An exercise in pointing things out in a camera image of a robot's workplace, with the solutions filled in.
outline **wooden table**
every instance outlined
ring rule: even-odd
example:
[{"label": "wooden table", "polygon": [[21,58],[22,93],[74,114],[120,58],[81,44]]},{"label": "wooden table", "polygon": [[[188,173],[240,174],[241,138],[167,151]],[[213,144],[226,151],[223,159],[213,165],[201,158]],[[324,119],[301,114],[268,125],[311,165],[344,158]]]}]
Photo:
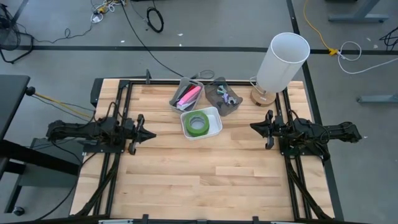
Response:
[{"label": "wooden table", "polygon": [[[97,118],[115,100],[118,83],[117,79],[104,80]],[[275,105],[255,106],[249,97],[250,86],[232,88],[244,100],[238,110],[221,117],[220,134],[189,141],[183,135],[180,115],[168,104],[177,85],[133,86],[129,117],[136,119],[142,113],[144,127],[157,137],[138,145],[135,156],[128,152],[121,156],[112,218],[149,214],[151,219],[252,220],[258,216],[260,220],[293,220],[284,157],[277,141],[273,149],[265,150],[266,139],[249,127],[249,123],[263,121],[267,110],[275,111]],[[311,119],[302,82],[290,83],[289,97],[292,109]],[[283,98],[281,105],[287,121]],[[209,106],[203,94],[198,109]],[[71,214],[96,190],[102,163],[103,155],[98,154],[81,169]],[[321,160],[302,156],[302,164],[308,191],[333,216]],[[302,198],[296,191],[304,217]]]}]

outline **gray floor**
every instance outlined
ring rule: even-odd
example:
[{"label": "gray floor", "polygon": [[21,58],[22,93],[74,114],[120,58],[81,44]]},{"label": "gray floor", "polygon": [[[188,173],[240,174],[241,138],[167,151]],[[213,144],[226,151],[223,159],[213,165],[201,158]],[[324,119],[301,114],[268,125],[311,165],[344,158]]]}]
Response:
[{"label": "gray floor", "polygon": [[[14,14],[22,1],[2,0]],[[327,43],[339,48],[347,40],[359,43],[363,49],[384,50],[378,38],[394,29],[398,22],[395,0],[381,1],[375,13],[389,13],[391,19],[383,24],[331,24],[327,14],[350,12],[357,4],[337,4],[310,1],[308,18],[325,35]],[[293,1],[301,34],[312,49],[323,49],[317,34],[306,25],[302,8],[304,0]],[[134,4],[145,14],[149,2]],[[29,1],[18,23],[38,39],[53,40],[63,36],[69,27],[72,34],[81,34],[90,26],[89,0]],[[157,1],[165,19],[162,34],[146,31],[146,25],[129,7],[127,13],[146,45],[149,46],[213,46],[213,47],[268,47],[273,36],[292,32],[285,1],[279,0],[167,0]],[[72,46],[140,46],[131,32],[123,11],[116,8],[104,21],[95,25],[84,37],[61,40],[55,45]],[[6,52],[15,57],[21,51]],[[249,52],[154,52],[154,55],[178,72],[192,76],[204,69],[212,69],[217,77],[247,80],[256,74],[265,53]],[[375,65],[393,56],[363,56],[353,63],[343,63],[350,71]],[[352,121],[366,139],[357,144],[332,141],[330,152],[341,206],[345,219],[354,222],[393,223],[397,221],[398,206],[398,107],[394,105],[359,105],[358,95],[396,93],[398,62],[360,75],[348,75],[340,70],[336,57],[311,55],[308,59],[315,93],[324,124]],[[0,73],[29,75],[30,85],[39,93],[61,101],[90,106],[90,90],[96,77],[143,75],[150,69],[154,78],[178,78],[155,62],[147,52],[120,51],[53,51],[37,50],[15,65],[0,62]],[[295,80],[303,80],[301,71]],[[25,97],[11,124],[6,138],[29,145],[32,138],[45,135],[47,125],[62,119],[80,122],[36,99]],[[0,209],[4,207],[8,192],[15,181],[7,175],[0,182]],[[26,187],[17,202],[27,208],[26,215],[15,217],[0,214],[1,222],[33,220],[47,213],[66,195],[68,189]],[[68,214],[69,198],[51,217]]]}]

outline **green tape roll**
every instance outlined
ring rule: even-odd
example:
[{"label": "green tape roll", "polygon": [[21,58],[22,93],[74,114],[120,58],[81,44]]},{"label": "green tape roll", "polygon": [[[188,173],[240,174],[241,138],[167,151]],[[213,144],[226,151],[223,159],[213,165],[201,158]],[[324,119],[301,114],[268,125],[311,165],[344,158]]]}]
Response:
[{"label": "green tape roll", "polygon": [[[203,127],[200,129],[195,129],[192,127],[194,122],[202,122]],[[188,134],[192,137],[202,136],[209,132],[209,118],[201,111],[193,111],[185,117],[184,126]]]}]

